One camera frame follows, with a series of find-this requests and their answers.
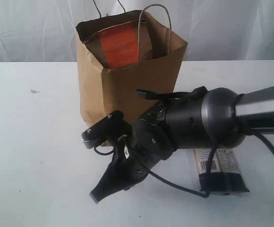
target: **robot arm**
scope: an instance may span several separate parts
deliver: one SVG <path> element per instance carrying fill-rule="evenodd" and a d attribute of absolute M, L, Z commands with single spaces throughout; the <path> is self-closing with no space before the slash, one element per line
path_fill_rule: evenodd
<path fill-rule="evenodd" d="M 112 162 L 90 193 L 96 203 L 143 181 L 151 168 L 179 148 L 235 147 L 252 129 L 274 134 L 274 87 L 244 95 L 205 87 L 191 93 L 137 94 L 159 101 L 132 126 L 115 111 L 82 134 L 88 149 L 106 140 L 114 147 L 109 152 Z"/>

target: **white curtain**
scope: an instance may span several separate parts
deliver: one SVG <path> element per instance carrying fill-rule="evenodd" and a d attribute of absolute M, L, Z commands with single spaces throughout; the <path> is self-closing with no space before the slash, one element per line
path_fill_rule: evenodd
<path fill-rule="evenodd" d="M 96 0 L 102 15 L 122 12 Z M 127 11 L 165 5 L 189 42 L 185 60 L 274 60 L 274 0 L 122 0 Z M 167 25 L 157 7 L 149 12 Z M 0 61 L 75 61 L 75 26 L 98 17 L 92 0 L 0 0 Z"/>

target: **paper bag handle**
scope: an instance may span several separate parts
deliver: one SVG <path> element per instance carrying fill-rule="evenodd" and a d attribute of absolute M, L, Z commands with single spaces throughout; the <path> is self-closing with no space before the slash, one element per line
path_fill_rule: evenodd
<path fill-rule="evenodd" d="M 117 0 L 117 1 L 118 1 L 118 3 L 120 4 L 120 6 L 122 7 L 122 9 L 124 10 L 124 13 L 126 13 L 126 10 L 125 10 L 124 6 L 121 4 L 120 0 Z M 94 2 L 94 4 L 95 4 L 95 7 L 96 7 L 96 9 L 97 9 L 97 11 L 98 11 L 98 13 L 99 13 L 100 18 L 101 18 L 101 17 L 102 17 L 101 12 L 100 12 L 100 10 L 99 10 L 99 8 L 98 8 L 98 6 L 97 6 L 95 0 L 93 0 L 93 2 Z"/>
<path fill-rule="evenodd" d="M 162 7 L 163 9 L 165 9 L 166 13 L 167 13 L 167 16 L 168 16 L 168 20 L 169 20 L 169 37 L 168 37 L 168 50 L 167 50 L 167 54 L 169 54 L 169 48 L 170 48 L 170 41 L 171 41 L 171 21 L 170 21 L 170 16 L 169 16 L 169 12 L 167 10 L 167 8 L 161 4 L 152 4 L 152 5 L 149 5 L 147 7 L 144 8 L 144 10 L 141 11 L 140 13 L 140 16 L 139 16 L 139 23 L 138 23 L 138 63 L 139 63 L 139 54 L 140 54 L 140 25 L 141 25 L 141 17 L 142 17 L 142 14 L 145 10 L 147 10 L 149 7 L 152 7 L 152 6 L 160 6 Z"/>

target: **white backdrop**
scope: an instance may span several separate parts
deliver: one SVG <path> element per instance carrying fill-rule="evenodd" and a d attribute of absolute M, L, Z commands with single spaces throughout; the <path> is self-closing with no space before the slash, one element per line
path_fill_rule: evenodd
<path fill-rule="evenodd" d="M 127 11 L 165 5 L 189 42 L 185 60 L 274 60 L 274 0 L 122 0 Z M 102 15 L 122 12 L 97 0 Z M 163 9 L 149 9 L 167 25 Z M 75 61 L 75 29 L 98 17 L 92 0 L 0 0 L 0 61 Z"/>

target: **white table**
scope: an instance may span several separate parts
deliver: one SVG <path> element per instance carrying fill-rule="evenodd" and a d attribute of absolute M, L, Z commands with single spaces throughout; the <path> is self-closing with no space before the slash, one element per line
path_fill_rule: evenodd
<path fill-rule="evenodd" d="M 272 86 L 274 61 L 184 62 L 176 90 L 202 85 Z M 274 227 L 274 157 L 256 138 L 235 149 L 250 193 L 202 199 L 148 176 L 96 205 L 88 193 L 111 156 L 84 147 L 85 128 L 75 62 L 0 63 L 0 227 Z M 193 187 L 187 152 L 153 170 Z"/>

